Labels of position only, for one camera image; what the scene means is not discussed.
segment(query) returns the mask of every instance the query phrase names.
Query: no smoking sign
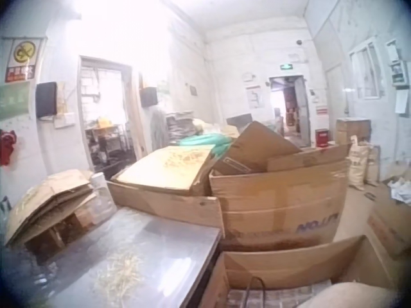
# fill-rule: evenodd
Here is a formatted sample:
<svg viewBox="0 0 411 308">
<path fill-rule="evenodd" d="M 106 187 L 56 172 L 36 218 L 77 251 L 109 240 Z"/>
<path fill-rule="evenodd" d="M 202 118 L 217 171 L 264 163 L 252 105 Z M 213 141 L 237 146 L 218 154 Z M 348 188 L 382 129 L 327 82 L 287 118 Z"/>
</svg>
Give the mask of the no smoking sign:
<svg viewBox="0 0 411 308">
<path fill-rule="evenodd" d="M 13 39 L 5 76 L 6 83 L 34 79 L 41 42 L 41 38 Z"/>
</svg>

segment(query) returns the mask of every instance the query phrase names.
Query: green sign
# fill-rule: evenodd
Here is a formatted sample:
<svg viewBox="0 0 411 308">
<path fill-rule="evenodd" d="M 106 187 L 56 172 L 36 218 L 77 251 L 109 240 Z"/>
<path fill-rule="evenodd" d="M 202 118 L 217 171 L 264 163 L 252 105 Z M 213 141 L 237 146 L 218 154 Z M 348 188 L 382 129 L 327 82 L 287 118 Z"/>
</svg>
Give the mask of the green sign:
<svg viewBox="0 0 411 308">
<path fill-rule="evenodd" d="M 280 69 L 282 70 L 282 71 L 289 71 L 289 70 L 291 70 L 291 69 L 293 69 L 293 65 L 292 64 L 283 64 L 283 65 L 280 65 Z"/>
<path fill-rule="evenodd" d="M 0 86 L 0 121 L 28 114 L 30 82 Z"/>
</svg>

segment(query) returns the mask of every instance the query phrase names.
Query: exit sign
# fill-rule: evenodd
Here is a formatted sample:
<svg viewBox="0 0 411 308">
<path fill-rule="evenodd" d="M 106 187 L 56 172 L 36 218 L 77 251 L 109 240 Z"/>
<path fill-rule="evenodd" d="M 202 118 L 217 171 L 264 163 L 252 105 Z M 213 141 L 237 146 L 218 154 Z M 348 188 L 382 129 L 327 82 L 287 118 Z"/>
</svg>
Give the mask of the exit sign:
<svg viewBox="0 0 411 308">
<path fill-rule="evenodd" d="M 282 71 L 289 71 L 290 69 L 293 69 L 293 65 L 292 64 L 283 64 L 283 65 L 280 65 L 280 69 Z"/>
</svg>

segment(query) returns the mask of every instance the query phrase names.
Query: wall poster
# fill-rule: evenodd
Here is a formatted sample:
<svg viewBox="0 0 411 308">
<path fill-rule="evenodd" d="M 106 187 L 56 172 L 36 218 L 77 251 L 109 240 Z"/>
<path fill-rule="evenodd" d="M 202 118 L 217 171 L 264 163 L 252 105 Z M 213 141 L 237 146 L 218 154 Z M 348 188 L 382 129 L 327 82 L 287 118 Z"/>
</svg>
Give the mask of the wall poster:
<svg viewBox="0 0 411 308">
<path fill-rule="evenodd" d="M 0 86 L 0 121 L 28 114 L 30 82 Z"/>
<path fill-rule="evenodd" d="M 263 93 L 259 85 L 251 85 L 245 88 L 247 91 L 247 101 L 251 109 L 264 108 Z"/>
</svg>

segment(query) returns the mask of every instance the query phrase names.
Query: electrical box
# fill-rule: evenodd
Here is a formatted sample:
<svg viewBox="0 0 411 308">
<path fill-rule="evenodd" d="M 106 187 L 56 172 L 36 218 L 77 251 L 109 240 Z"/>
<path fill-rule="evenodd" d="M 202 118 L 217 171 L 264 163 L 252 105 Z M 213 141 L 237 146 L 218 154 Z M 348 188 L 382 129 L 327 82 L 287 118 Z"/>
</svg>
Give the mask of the electrical box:
<svg viewBox="0 0 411 308">
<path fill-rule="evenodd" d="M 392 85 L 395 87 L 408 85 L 408 70 L 405 61 L 398 60 L 390 64 Z"/>
<path fill-rule="evenodd" d="M 407 63 L 398 54 L 396 40 L 391 40 L 385 45 L 390 59 L 392 85 L 395 87 L 407 86 L 409 84 Z"/>
<path fill-rule="evenodd" d="M 35 97 L 37 119 L 57 114 L 57 82 L 39 83 Z"/>
</svg>

